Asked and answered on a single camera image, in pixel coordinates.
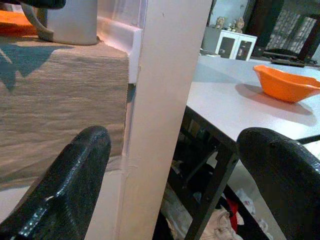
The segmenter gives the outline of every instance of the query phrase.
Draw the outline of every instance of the orange object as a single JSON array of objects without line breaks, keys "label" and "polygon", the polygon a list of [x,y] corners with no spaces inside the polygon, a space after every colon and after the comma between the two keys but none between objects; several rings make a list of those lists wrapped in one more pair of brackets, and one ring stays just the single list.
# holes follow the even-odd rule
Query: orange object
[{"label": "orange object", "polygon": [[286,73],[264,65],[253,68],[263,91],[276,98],[290,103],[320,94],[320,82],[313,77]]},{"label": "orange object", "polygon": [[20,12],[0,10],[0,36],[23,37],[37,35],[36,28]]}]

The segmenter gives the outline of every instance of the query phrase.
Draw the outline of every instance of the table top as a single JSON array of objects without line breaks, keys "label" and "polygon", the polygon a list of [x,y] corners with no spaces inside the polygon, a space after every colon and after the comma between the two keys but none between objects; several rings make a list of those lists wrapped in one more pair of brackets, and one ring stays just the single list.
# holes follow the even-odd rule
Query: table top
[{"label": "table top", "polygon": [[[234,141],[250,127],[268,128],[294,140],[320,135],[320,94],[298,103],[272,98],[261,88],[256,65],[261,63],[199,56],[187,106]],[[315,69],[271,67],[320,81]]]}]

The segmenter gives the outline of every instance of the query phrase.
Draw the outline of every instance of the black table leg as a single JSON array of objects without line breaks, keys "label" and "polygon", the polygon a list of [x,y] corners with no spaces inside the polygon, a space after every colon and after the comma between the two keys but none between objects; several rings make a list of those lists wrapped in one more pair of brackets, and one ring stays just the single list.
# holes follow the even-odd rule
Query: black table leg
[{"label": "black table leg", "polygon": [[208,187],[201,198],[201,204],[197,214],[194,216],[191,226],[186,234],[185,240],[199,240],[207,223],[215,210],[218,201],[233,172],[238,157],[224,145],[221,145],[216,157],[217,165]]}]

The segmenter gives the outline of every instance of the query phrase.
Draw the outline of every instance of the white mug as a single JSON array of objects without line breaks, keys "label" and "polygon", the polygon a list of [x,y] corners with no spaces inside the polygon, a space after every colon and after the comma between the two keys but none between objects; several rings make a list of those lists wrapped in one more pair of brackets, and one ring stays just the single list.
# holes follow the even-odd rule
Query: white mug
[{"label": "white mug", "polygon": [[26,18],[40,39],[72,45],[94,45],[97,41],[98,0],[66,0],[64,8],[38,8],[21,2]]}]

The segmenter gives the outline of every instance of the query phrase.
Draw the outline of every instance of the red cloth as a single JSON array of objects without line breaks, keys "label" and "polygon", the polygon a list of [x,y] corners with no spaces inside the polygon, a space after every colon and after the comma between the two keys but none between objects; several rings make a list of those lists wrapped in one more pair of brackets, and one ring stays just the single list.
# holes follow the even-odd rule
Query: red cloth
[{"label": "red cloth", "polygon": [[237,220],[237,212],[238,212],[238,203],[235,201],[230,200],[229,198],[226,199],[227,203],[230,206],[230,210],[233,213],[233,216],[230,217],[231,227],[235,232],[238,230],[238,220]]}]

